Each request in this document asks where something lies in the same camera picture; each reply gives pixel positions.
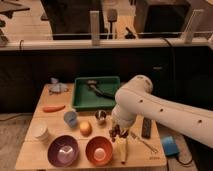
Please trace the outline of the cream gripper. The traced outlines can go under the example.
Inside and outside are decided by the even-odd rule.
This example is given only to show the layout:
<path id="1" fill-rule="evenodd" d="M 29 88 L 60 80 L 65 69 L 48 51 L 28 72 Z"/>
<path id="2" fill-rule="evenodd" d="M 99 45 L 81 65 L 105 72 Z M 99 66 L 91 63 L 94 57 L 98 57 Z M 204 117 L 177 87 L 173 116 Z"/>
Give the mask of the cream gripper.
<path id="1" fill-rule="evenodd" d="M 117 121 L 112 119 L 112 128 L 118 128 L 120 130 L 119 134 L 124 134 L 129 131 L 129 127 L 121 126 Z"/>

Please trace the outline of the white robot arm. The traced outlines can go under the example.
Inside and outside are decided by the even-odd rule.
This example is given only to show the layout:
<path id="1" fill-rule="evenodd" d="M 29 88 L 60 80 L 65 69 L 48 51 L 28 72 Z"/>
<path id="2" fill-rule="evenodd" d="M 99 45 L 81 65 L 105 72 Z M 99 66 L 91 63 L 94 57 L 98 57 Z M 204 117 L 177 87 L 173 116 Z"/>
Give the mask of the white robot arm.
<path id="1" fill-rule="evenodd" d="M 112 120 L 129 128 L 142 115 L 213 148 L 213 111 L 164 100 L 152 95 L 152 90 L 152 81 L 145 75 L 122 85 L 115 94 Z"/>

